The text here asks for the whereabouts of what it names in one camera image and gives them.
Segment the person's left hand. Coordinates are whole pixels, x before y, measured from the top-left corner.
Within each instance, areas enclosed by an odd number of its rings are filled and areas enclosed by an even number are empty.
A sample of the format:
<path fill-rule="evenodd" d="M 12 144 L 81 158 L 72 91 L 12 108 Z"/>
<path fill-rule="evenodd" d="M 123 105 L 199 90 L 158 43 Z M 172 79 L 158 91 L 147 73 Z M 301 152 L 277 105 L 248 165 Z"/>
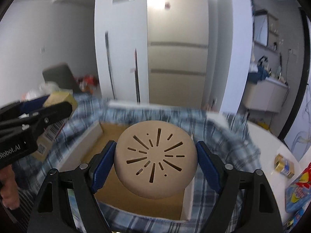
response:
<path fill-rule="evenodd" d="M 4 207 L 15 210 L 19 207 L 19 194 L 15 174 L 11 165 L 1 169 L 1 183 L 3 184 L 1 197 Z"/>

